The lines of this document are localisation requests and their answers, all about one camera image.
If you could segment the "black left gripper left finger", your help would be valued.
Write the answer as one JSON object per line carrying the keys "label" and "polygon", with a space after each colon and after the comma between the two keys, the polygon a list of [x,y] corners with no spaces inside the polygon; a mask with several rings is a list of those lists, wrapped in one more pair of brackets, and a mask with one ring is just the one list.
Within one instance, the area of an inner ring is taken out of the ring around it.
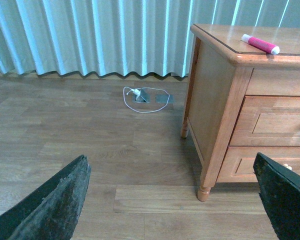
{"label": "black left gripper left finger", "polygon": [[87,157],[78,156],[0,215],[0,240],[70,240],[84,206],[90,175]]}

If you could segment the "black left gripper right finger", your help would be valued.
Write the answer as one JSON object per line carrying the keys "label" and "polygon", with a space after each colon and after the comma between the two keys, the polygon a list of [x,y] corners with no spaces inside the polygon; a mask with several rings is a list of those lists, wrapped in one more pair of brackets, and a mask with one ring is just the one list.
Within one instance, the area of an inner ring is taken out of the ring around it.
{"label": "black left gripper right finger", "polygon": [[280,240],[300,240],[300,175],[257,153],[253,164],[260,199]]}

